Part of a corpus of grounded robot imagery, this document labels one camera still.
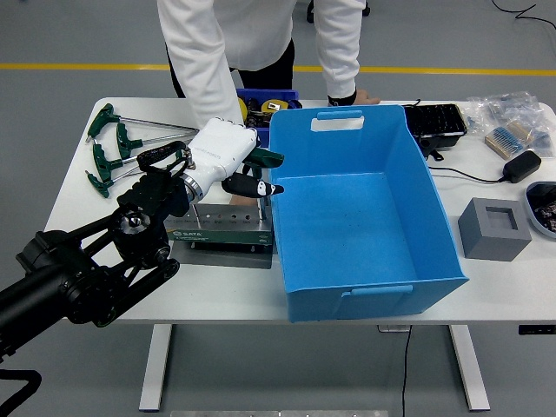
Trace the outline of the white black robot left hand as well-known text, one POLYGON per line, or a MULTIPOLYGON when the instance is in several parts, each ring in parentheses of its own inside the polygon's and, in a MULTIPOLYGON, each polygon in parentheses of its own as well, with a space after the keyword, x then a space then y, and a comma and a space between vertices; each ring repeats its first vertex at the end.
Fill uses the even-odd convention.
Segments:
POLYGON ((274 185, 243 174, 238 169, 255 150, 258 134, 255 129, 212 118, 189 144, 194 167, 182 173, 191 202, 202 200, 212 185, 219 182, 229 194, 262 198, 284 192, 274 185))

